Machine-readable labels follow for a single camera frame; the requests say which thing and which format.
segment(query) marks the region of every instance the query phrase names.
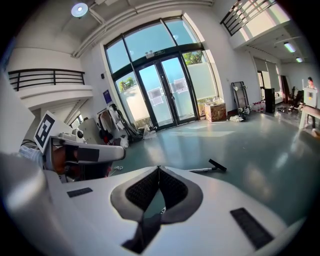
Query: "glass door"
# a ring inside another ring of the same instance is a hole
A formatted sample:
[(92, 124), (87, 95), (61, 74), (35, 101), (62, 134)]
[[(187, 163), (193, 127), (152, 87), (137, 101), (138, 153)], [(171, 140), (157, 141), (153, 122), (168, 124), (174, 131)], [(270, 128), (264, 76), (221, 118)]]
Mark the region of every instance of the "glass door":
[(196, 112), (186, 76), (178, 57), (161, 61), (161, 64), (177, 112), (178, 124), (186, 123), (185, 120), (187, 122), (189, 120), (193, 121)]
[(168, 128), (174, 126), (174, 119), (169, 108), (166, 97), (166, 90), (159, 78), (159, 74), (155, 64), (139, 70), (141, 87), (144, 88), (144, 97), (147, 105), (151, 106), (151, 119), (154, 126), (158, 128)]
[(178, 55), (141, 66), (136, 74), (150, 118), (158, 129), (197, 120), (191, 86)]

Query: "person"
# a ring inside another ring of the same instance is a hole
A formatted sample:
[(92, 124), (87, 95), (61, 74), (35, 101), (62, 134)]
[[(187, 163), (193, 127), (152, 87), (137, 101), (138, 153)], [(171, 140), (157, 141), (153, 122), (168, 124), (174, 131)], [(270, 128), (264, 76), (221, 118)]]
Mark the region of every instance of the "person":
[[(318, 92), (317, 88), (315, 87), (314, 85), (314, 81), (312, 80), (312, 77), (308, 77), (308, 88), (311, 88), (311, 89), (315, 89), (316, 92)], [(309, 116), (311, 117), (312, 119), (312, 131), (316, 129), (316, 118), (313, 116), (313, 115), (307, 115), (306, 116), (306, 121), (305, 121), (305, 128), (307, 128), (309, 126)]]

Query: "window frame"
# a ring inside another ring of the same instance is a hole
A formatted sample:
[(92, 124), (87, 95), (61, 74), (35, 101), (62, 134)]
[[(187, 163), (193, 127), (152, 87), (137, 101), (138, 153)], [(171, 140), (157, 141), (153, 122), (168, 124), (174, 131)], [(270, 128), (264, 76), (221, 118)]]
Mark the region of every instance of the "window frame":
[[(197, 42), (178, 45), (176, 40), (173, 37), (173, 34), (169, 30), (169, 28), (168, 28), (168, 26), (166, 25), (166, 22), (165, 22), (165, 21), (170, 21), (170, 20), (181, 20), (181, 21), (183, 21), (187, 25), (189, 30), (192, 32), (192, 34), (193, 34), (193, 36), (194, 36), (194, 38), (196, 39)], [(157, 54), (157, 55), (155, 55), (153, 57), (147, 58), (146, 56), (142, 56), (142, 57), (132, 61), (131, 56), (130, 56), (130, 51), (128, 49), (125, 37), (128, 36), (128, 35), (131, 35), (132, 33), (136, 32), (136, 31), (138, 31), (138, 30), (140, 30), (142, 28), (149, 27), (149, 26), (152, 26), (154, 24), (159, 24), (159, 23), (161, 23), (165, 27), (166, 31), (170, 35), (170, 37), (171, 37), (172, 41), (174, 42), (175, 46), (156, 51), (155, 53), (158, 53), (160, 51), (163, 52), (163, 53), (159, 53), (159, 54)], [(124, 44), (124, 47), (125, 47), (125, 50), (126, 50), (126, 53), (127, 53), (127, 56), (129, 58), (130, 63), (127, 64), (126, 66), (120, 68), (119, 70), (115, 71), (114, 73), (111, 73), (112, 69), (110, 67), (110, 62), (109, 62), (109, 57), (108, 57), (108, 54), (107, 54), (107, 49), (110, 48), (115, 43), (117, 43), (119, 40), (123, 41), (123, 44)], [(111, 75), (113, 84), (115, 86), (116, 92), (118, 93), (118, 96), (120, 95), (120, 90), (119, 90), (119, 88), (117, 86), (117, 83), (116, 83), (117, 80), (121, 79), (122, 77), (126, 76), (127, 74), (129, 74), (131, 72), (133, 72), (135, 77), (137, 78), (137, 70), (141, 66), (144, 66), (144, 65), (147, 65), (148, 63), (152, 63), (154, 61), (157, 61), (158, 59), (167, 58), (167, 57), (170, 57), (172, 55), (179, 55), (181, 60), (182, 60), (182, 63), (181, 63), (182, 64), (182, 68), (185, 70), (185, 74), (187, 76), (186, 78), (190, 82), (191, 93), (192, 93), (194, 99), (197, 101), (197, 97), (196, 97), (194, 86), (193, 86), (193, 83), (192, 83), (192, 80), (191, 80), (191, 77), (190, 77), (190, 73), (189, 73), (189, 70), (187, 68), (187, 64), (186, 64), (185, 59), (184, 59), (182, 54), (183, 53), (187, 53), (187, 52), (202, 51), (206, 61), (208, 61), (209, 58), (208, 58), (208, 56), (206, 54), (206, 50), (205, 50), (202, 42), (200, 41), (197, 33), (194, 31), (192, 26), (184, 18), (183, 15), (166, 17), (166, 18), (158, 18), (158, 19), (152, 20), (150, 22), (147, 22), (147, 23), (141, 24), (139, 26), (136, 26), (136, 27), (124, 32), (124, 33), (121, 33), (119, 36), (115, 37), (109, 43), (105, 44), (103, 46), (103, 48), (104, 48), (104, 53), (106, 55), (107, 64), (108, 64), (108, 67), (109, 67), (109, 70), (110, 70), (110, 75)], [(216, 95), (219, 96), (219, 90), (217, 88), (217, 81), (216, 81), (215, 73), (213, 72), (212, 67), (210, 67), (210, 68), (211, 68), (211, 71), (212, 71), (212, 74), (213, 74), (213, 79), (214, 79), (214, 84), (215, 84), (214, 90), (216, 91)], [(142, 90), (142, 87), (141, 87), (141, 84), (139, 82), (139, 79), (137, 78), (136, 81), (137, 81), (137, 84), (138, 84), (140, 90)], [(124, 104), (123, 104), (122, 99), (121, 99), (120, 96), (119, 96), (119, 100), (120, 100), (121, 105), (123, 106)], [(195, 107), (196, 107), (196, 113), (198, 115), (199, 109), (198, 109), (198, 104), (197, 103), (195, 104)], [(128, 117), (126, 109), (124, 108), (123, 110), (124, 110), (124, 113), (125, 113), (127, 119), (131, 122), (131, 120)]]

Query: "door frame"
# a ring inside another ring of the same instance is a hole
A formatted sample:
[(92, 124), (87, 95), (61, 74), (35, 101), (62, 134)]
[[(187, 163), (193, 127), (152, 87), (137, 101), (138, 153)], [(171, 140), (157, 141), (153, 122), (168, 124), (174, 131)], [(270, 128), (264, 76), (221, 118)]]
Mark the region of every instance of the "door frame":
[[(163, 65), (162, 65), (163, 61), (167, 61), (167, 60), (174, 59), (174, 58), (177, 58), (179, 60), (179, 63), (180, 63), (181, 69), (183, 71), (183, 75), (184, 75), (184, 78), (185, 78), (185, 81), (186, 81), (186, 84), (187, 84), (187, 87), (188, 87), (190, 100), (191, 100), (193, 113), (194, 113), (194, 117), (190, 117), (190, 118), (183, 119), (183, 120), (179, 119), (179, 114), (178, 114), (178, 110), (177, 110), (177, 107), (176, 107), (176, 103), (175, 103), (175, 100), (173, 99), (173, 94), (171, 92), (170, 84), (169, 84), (166, 72), (165, 72), (165, 70), (163, 68)], [(157, 118), (155, 116), (155, 113), (153, 111), (152, 105), (150, 103), (148, 93), (146, 91), (145, 85), (144, 85), (144, 83), (142, 81), (142, 78), (141, 78), (141, 75), (140, 75), (140, 72), (139, 72), (140, 70), (148, 68), (148, 67), (150, 67), (152, 65), (155, 66), (155, 69), (157, 71), (159, 80), (160, 80), (162, 88), (163, 88), (164, 96), (166, 98), (166, 101), (167, 101), (167, 104), (168, 104), (168, 107), (169, 107), (169, 110), (170, 110), (171, 118), (172, 118), (172, 123), (169, 123), (169, 124), (166, 124), (166, 125), (162, 125), (160, 127), (159, 127), (159, 124), (157, 122)], [(166, 129), (166, 128), (182, 125), (182, 124), (189, 123), (189, 122), (192, 122), (192, 121), (195, 121), (195, 120), (199, 119), (199, 113), (198, 113), (197, 107), (196, 107), (196, 98), (194, 97), (194, 93), (193, 93), (194, 92), (193, 86), (190, 83), (189, 76), (188, 76), (188, 73), (187, 73), (187, 71), (185, 69), (185, 65), (183, 63), (183, 60), (182, 60), (182, 57), (181, 57), (180, 53), (174, 53), (174, 54), (171, 54), (171, 55), (168, 55), (168, 56), (156, 59), (156, 60), (152, 60), (152, 61), (150, 61), (150, 62), (148, 62), (146, 64), (143, 64), (143, 65), (140, 65), (140, 66), (136, 67), (134, 70), (135, 70), (136, 79), (138, 80), (138, 84), (140, 85), (141, 93), (143, 95), (146, 108), (147, 108), (147, 110), (149, 112), (149, 115), (150, 115), (150, 119), (152, 121), (153, 126), (157, 126), (158, 127), (158, 130), (162, 130), (162, 129)]]

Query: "handrail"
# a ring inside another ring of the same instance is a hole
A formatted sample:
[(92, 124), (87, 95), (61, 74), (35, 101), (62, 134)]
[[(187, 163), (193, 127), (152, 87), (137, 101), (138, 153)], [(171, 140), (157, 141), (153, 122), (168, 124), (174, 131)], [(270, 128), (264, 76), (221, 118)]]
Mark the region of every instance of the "handrail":
[[(17, 92), (19, 91), (20, 88), (37, 86), (37, 85), (48, 85), (48, 84), (56, 85), (56, 84), (62, 84), (62, 83), (73, 83), (73, 84), (84, 85), (85, 84), (84, 74), (85, 72), (83, 71), (60, 69), (60, 68), (30, 68), (30, 69), (13, 70), (8, 72), (9, 79), (13, 81), (11, 82), (11, 84), (16, 85), (14, 89)], [(34, 76), (44, 76), (44, 78), (21, 80), (21, 78), (28, 78), (28, 77), (34, 77)], [(39, 80), (45, 80), (45, 81), (41, 83), (30, 83), (26, 85), (21, 85), (22, 83), (26, 83), (30, 81), (39, 81)]]
[(220, 24), (224, 25), (230, 36), (233, 36), (254, 17), (276, 4), (275, 0), (250, 0), (243, 3), (237, 0)]

